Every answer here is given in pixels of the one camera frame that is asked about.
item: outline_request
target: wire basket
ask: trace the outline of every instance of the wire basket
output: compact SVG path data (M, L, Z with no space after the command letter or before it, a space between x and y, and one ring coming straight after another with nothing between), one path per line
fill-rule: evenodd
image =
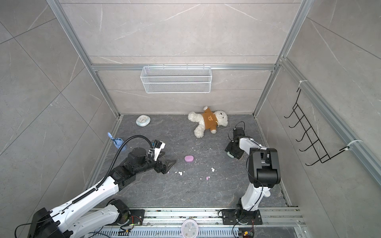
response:
M147 93L209 93L212 70L205 66L147 66L140 78Z

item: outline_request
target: small pink object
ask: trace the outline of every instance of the small pink object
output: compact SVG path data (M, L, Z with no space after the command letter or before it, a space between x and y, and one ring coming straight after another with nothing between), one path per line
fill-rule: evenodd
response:
M193 161L193 155L187 155L187 156L185 156L184 159L185 159L185 161L188 162L188 163L189 163L189 162L192 162L192 161Z

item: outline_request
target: brown sweater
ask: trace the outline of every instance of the brown sweater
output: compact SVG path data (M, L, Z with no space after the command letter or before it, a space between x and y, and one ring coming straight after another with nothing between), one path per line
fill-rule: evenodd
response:
M205 122L205 130L210 129L210 131L212 131L217 129L217 117L213 114L209 107L204 111L202 117Z

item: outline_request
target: black wire rack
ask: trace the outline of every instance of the black wire rack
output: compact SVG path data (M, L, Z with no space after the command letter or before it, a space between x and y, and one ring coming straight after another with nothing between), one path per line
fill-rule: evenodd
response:
M316 155L317 155L318 158L319 158L319 159L318 159L317 161L315 161L314 163L312 163L312 164L310 164L310 165L308 165L308 164L306 164L306 165L307 165L307 166L311 166L311 165L316 164L316 163L319 162L319 161L320 161L321 163L325 163L325 162L327 162L328 160L332 159L333 157L335 157L335 156L341 154L342 152L346 151L345 149L346 149L346 148L349 148L349 146L346 146L346 147L340 149L339 152L338 152L337 154L335 154L334 156L330 156L330 155L328 154L328 152L327 152L327 150L325 149L323 143L321 142L320 138L319 138L318 135L316 134L316 132L315 132L314 128L312 127L311 123L309 122L308 118L306 117L306 115L304 114L303 110L301 109L301 107L300 107L299 104L298 104L298 99L299 99L300 91L301 91L300 88L298 88L298 90L296 91L296 92L299 92L299 94L298 94L298 97L296 98L296 102L295 102L294 106L292 107L293 110L292 110L291 114L290 114L288 117L284 117L284 118L289 118L290 116L292 116L292 114L295 114L295 115L296 115L296 117L299 119L298 122L297 122L294 126L288 126L288 127L290 127L290 128L294 128L294 127L297 126L297 124L300 123L300 124L302 125L303 129L304 129L304 134L303 134L303 136L302 136L302 138L301 138L300 140L297 140L297 139L295 139L295 140L298 141L298 142L301 142L301 141L304 139L304 136L307 135L307 137L308 137L308 139L309 139L309 141L310 141L310 143L311 143L311 145L310 145L309 147L307 147L307 149L305 149L305 150L300 150L300 149L299 149L299 150L300 150L301 152L303 152L303 151L306 151L306 150L308 150L309 148L312 147L312 148L314 148L315 153L316 153ZM298 114L296 113L296 111L295 111L297 108L302 112L302 116L301 116L301 117L299 117L299 115L298 115ZM308 126L304 126L303 123L301 122L301 120L302 120L303 118L305 118L306 121L308 122ZM309 130L312 130L313 133L315 134L316 138L317 138L317 140L315 140L314 142L312 142L311 137L310 137L310 136L308 135L308 133L307 133ZM324 150L325 154L324 154L322 157L320 157L319 153L317 152L317 150L316 150L316 148L315 148L316 143L320 143L320 145L323 147L323 150Z

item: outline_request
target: marble floor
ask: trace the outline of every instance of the marble floor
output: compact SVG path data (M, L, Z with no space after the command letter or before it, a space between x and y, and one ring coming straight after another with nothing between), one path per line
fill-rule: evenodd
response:
M251 137L262 142L252 115L228 115L227 127L218 127L216 134L206 131L200 139L193 134L197 123L189 121L187 115L150 115L151 123L146 127L136 125L137 117L125 115L117 137L126 139L141 134L150 140L161 140L166 143L162 159L177 160L177 163L169 174L157 174L154 170L138 174L136 181L113 198L122 199L129 207L235 206L245 194L249 184L245 169L247 155L244 154L240 160L233 159L227 156L224 149L229 142L228 131L239 121L246 123L246 132ZM127 150L119 155L115 164L124 160L135 147L148 149L143 139L134 139L127 144ZM108 170L116 151L113 146L108 152L98 175L99 180ZM194 161L185 162L185 155L193 155ZM270 191L271 196L263 198L260 206L286 206L279 185Z

